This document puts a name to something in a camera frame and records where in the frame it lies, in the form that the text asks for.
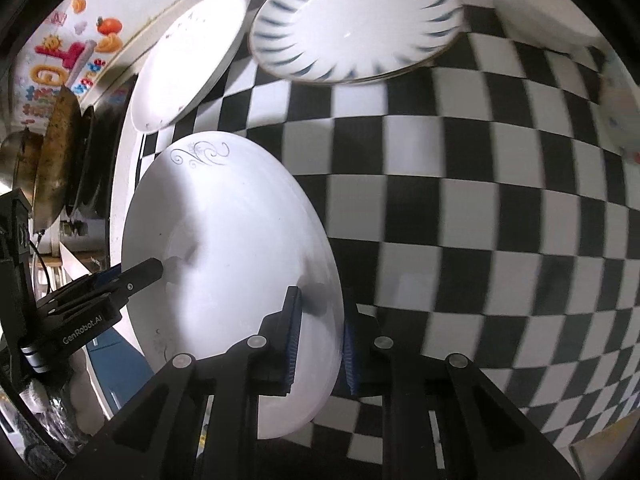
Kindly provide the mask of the blue cabinet panel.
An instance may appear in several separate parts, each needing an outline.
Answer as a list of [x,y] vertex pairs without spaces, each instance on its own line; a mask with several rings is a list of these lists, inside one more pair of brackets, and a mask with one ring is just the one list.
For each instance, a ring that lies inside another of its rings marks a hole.
[[107,405],[117,413],[153,376],[142,354],[110,328],[86,345]]

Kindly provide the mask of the stainless steel pot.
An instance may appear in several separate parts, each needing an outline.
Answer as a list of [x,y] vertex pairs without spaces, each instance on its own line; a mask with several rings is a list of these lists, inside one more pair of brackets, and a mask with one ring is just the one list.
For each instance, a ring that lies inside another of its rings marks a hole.
[[1,183],[19,188],[31,202],[44,136],[29,128],[9,134],[1,144]]

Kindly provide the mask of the black pan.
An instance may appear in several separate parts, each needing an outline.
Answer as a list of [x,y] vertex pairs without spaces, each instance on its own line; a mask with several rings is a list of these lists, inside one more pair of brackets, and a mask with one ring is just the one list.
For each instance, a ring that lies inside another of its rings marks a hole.
[[103,219],[103,185],[113,154],[113,133],[94,106],[82,113],[76,130],[70,178],[64,198],[66,214]]

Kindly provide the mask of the colourful food wall sticker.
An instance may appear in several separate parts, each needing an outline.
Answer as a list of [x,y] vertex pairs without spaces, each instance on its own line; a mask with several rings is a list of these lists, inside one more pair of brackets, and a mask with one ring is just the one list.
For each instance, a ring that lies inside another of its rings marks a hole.
[[44,130],[62,88],[80,98],[122,50],[122,21],[91,0],[63,0],[11,68],[11,122]]

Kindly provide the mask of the white plate, blue stripes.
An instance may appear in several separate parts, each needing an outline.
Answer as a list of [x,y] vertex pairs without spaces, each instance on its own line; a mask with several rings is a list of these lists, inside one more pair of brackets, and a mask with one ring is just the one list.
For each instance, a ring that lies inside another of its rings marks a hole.
[[256,63],[304,84],[359,84],[406,72],[463,29],[462,0],[266,0],[248,45]]

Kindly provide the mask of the white plate with speckles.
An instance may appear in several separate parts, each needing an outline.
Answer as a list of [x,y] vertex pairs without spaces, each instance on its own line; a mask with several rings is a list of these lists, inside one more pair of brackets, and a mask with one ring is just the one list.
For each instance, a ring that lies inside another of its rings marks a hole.
[[163,32],[132,92],[134,128],[160,131],[198,105],[238,52],[246,10],[246,0],[202,0]]

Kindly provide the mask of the black white checkered mat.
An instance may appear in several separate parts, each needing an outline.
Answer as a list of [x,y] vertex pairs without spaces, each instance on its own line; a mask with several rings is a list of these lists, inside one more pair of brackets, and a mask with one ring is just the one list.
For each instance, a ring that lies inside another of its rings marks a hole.
[[479,366],[558,448],[639,406],[639,170],[608,140],[603,54],[533,46],[491,0],[433,65],[292,84],[239,50],[171,142],[229,131],[282,162],[386,334]]

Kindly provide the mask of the white bowl top right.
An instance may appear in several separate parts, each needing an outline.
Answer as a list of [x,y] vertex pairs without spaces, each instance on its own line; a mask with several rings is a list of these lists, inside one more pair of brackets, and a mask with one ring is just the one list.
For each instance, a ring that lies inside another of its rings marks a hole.
[[499,15],[534,44],[570,53],[603,47],[604,38],[572,0],[494,0]]

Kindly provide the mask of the brown worn frying pan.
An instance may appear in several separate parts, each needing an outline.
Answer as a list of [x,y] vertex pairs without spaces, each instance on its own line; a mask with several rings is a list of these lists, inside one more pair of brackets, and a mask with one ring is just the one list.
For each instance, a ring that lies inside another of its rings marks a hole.
[[63,209],[81,114],[78,99],[63,86],[43,137],[32,201],[35,232],[50,228]]

